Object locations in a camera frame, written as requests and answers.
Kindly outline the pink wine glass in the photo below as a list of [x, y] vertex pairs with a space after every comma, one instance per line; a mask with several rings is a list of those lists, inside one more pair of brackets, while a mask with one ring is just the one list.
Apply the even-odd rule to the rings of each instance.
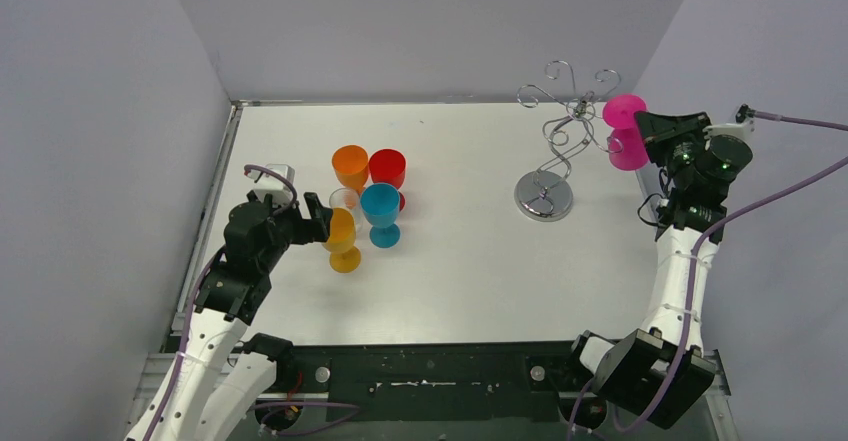
[[649, 159], [635, 114], [647, 110], [645, 101], [633, 94], [611, 98], [603, 107], [602, 118], [613, 129], [608, 138], [610, 163], [622, 171], [636, 171]]

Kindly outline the yellow wine glass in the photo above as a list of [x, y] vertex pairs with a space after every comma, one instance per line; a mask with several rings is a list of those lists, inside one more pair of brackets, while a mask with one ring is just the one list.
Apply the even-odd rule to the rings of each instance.
[[329, 265], [338, 273], [351, 273], [361, 263], [361, 252], [355, 246], [356, 226], [352, 214], [344, 208], [333, 208], [329, 237], [323, 247], [329, 252]]

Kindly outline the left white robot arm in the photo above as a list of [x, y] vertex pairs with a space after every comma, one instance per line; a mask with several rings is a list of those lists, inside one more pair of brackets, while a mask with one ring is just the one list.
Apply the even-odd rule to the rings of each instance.
[[264, 334], [245, 341], [236, 367], [220, 374], [270, 292], [270, 274], [283, 254], [329, 238], [332, 209], [314, 192], [302, 201], [308, 218], [296, 201], [282, 206], [255, 193], [230, 211], [224, 244], [195, 289], [179, 349], [127, 439], [225, 440], [264, 390], [294, 384], [291, 342]]

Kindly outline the clear wine glass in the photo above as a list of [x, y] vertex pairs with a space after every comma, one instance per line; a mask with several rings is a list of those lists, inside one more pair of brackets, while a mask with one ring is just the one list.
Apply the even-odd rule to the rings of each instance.
[[330, 194], [330, 206], [332, 208], [343, 208], [348, 211], [354, 222], [355, 231], [359, 233], [363, 226], [364, 215], [360, 205], [360, 195], [352, 188], [342, 187]]

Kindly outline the blue wine glass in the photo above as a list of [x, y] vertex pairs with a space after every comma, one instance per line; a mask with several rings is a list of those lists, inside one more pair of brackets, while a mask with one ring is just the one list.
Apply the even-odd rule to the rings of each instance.
[[396, 224], [400, 201], [398, 190], [387, 183], [374, 183], [362, 192], [360, 206], [371, 225], [369, 239], [374, 246], [388, 249], [400, 240], [401, 231]]

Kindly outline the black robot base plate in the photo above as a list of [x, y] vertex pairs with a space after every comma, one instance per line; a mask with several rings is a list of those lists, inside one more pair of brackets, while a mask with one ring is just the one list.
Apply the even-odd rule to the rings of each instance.
[[296, 346], [267, 394], [324, 398], [335, 421], [555, 422], [587, 375], [569, 365], [568, 341]]

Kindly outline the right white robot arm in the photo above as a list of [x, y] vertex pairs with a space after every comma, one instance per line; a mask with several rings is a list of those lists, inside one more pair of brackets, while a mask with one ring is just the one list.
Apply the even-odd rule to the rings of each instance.
[[752, 161], [745, 111], [714, 125], [706, 113], [634, 115], [649, 161], [660, 169], [656, 213], [657, 273], [645, 319], [619, 341], [580, 335], [563, 362], [574, 388], [637, 417], [671, 428], [713, 384], [701, 335], [706, 278], [723, 238], [730, 185]]

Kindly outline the orange wine glass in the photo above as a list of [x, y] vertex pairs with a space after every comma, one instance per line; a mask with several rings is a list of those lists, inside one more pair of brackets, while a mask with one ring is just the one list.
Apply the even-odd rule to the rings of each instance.
[[369, 156], [358, 145], [346, 145], [337, 149], [331, 158], [337, 180], [343, 187], [361, 194], [369, 179]]

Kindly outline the red wine glass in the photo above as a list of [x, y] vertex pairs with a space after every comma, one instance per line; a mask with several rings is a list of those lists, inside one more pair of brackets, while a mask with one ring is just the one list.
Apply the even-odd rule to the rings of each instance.
[[381, 149], [369, 159], [370, 177], [373, 183], [386, 183], [393, 186], [400, 196], [400, 210], [405, 208], [406, 199], [401, 188], [406, 176], [406, 158], [394, 149]]

